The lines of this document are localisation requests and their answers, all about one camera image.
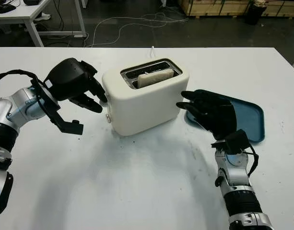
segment floor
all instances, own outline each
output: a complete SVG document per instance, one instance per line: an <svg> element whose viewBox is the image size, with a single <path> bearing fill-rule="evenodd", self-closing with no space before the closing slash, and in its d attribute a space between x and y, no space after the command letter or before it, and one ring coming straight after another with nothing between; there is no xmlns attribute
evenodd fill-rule
<svg viewBox="0 0 294 230"><path fill-rule="evenodd" d="M55 0L59 4L60 14L64 21L64 30L78 30L78 20L73 0ZM291 64L294 63L294 19L261 18L257 25L244 23L244 18L208 17L189 18L178 8L176 0L168 0L169 8L160 8L160 0L89 0L87 9L82 9L86 31L89 38L85 45L93 43L95 26L110 17L142 17L161 21L183 20L167 23L150 22L141 19L110 19L100 24L96 31L95 43L112 43L118 37L119 29L129 23L142 25L127 25L122 28L120 38L109 45L94 47L275 47ZM42 21L39 30L58 28L60 23L54 2L44 10L52 18ZM34 46L24 28L11 26L12 33L4 34L0 30L0 46ZM84 46L82 38L70 36L56 39L43 37L45 46Z"/></svg>

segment wooden pallet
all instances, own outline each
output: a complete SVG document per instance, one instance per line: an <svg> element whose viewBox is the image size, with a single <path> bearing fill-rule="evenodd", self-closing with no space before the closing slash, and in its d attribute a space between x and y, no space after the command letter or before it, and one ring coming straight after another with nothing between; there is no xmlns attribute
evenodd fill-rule
<svg viewBox="0 0 294 230"><path fill-rule="evenodd" d="M245 15L249 0L178 0L187 16ZM294 17L294 1L270 0L262 16Z"/></svg>

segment white table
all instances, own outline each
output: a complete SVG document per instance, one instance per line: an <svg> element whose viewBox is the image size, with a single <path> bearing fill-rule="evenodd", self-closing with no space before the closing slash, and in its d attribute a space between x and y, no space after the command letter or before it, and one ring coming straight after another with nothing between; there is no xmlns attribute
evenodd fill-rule
<svg viewBox="0 0 294 230"><path fill-rule="evenodd" d="M83 22L81 7L79 0L74 0L76 11L79 18L81 31L45 31L38 32L36 30L34 19L37 15L47 6L51 0L41 0L41 2L36 6L27 6L24 4L23 0L15 0L12 5L19 5L15 10L8 13L0 13L0 24L21 24L24 23L26 28L35 44L35 46L43 46L40 39L42 35L74 35L74 36L86 36L85 26Z"/></svg>
<svg viewBox="0 0 294 230"><path fill-rule="evenodd" d="M102 74L149 58L148 48L0 48L0 73L24 69L44 79L65 58ZM206 89L257 103L266 137L254 145L250 177L275 229L294 230L294 69L274 48L157 48L190 73L189 90ZM0 82L0 97L29 85ZM178 118L122 138L105 112L61 102L82 136L60 133L47 117L26 124L12 150L14 185L0 230L227 230L211 133Z"/></svg>

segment white cable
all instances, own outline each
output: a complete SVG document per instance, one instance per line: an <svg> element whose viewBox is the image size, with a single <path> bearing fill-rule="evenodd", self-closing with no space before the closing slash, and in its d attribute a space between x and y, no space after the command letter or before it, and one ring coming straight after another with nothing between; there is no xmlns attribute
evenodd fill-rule
<svg viewBox="0 0 294 230"><path fill-rule="evenodd" d="M154 19L147 19L147 18L144 18L145 16L148 16L148 15L154 15L155 18ZM157 15L162 15L164 17L164 20L156 20L156 16ZM120 29L119 29L119 32L118 32L118 37L116 40L114 40L113 42L109 42L109 43L96 43L95 42L95 33L96 33L96 30L97 28L99 27L100 24L102 24L103 22L106 22L110 19L134 19L134 20L143 20L144 22L161 22L161 23L164 23L163 25L160 25L160 26L154 26L154 25L146 25L146 24L141 24L141 23L129 23L129 24L125 24L123 25ZM176 20L176 19L172 19L172 18L169 18L167 17L163 12L159 12L159 13L156 13L156 14L146 14L140 18L135 18L135 17L111 17L111 18L107 18L107 19L104 19L102 21L100 21L97 26L95 27L94 29L94 37L93 37L93 43L91 45L88 45L86 47L94 47L96 45L110 45L110 44L113 44L115 42L118 41L118 39L120 38L120 33L121 33L121 30L128 26L128 25L141 25L141 26L146 26L146 27L151 27L151 28L159 28L159 27L163 27L165 25L167 25L167 23L176 23L176 22L186 22L188 21L188 18L184 18L184 19L181 19L181 20Z"/></svg>
<svg viewBox="0 0 294 230"><path fill-rule="evenodd" d="M86 46L86 40L89 38L89 33L86 32L86 34L87 34L87 36L86 36L85 39L84 39L84 46L83 46L83 47Z"/></svg>
<svg viewBox="0 0 294 230"><path fill-rule="evenodd" d="M153 53L154 57L156 57L154 46L151 46L151 49L150 49L150 58L152 58L152 53Z"/></svg>

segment black strap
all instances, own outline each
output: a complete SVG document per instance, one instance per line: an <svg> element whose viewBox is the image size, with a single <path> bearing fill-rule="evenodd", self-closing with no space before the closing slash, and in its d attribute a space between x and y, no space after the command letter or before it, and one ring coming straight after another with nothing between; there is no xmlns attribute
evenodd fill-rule
<svg viewBox="0 0 294 230"><path fill-rule="evenodd" d="M259 155L256 154L256 152L254 151L252 145L250 145L250 148L251 148L252 153L247 152L247 154L253 155L254 160L253 160L253 164L251 166L251 169L250 169L250 171L248 173L248 177L250 177L250 175L254 172L254 170L256 169L256 167L258 166L258 163L259 163Z"/></svg>

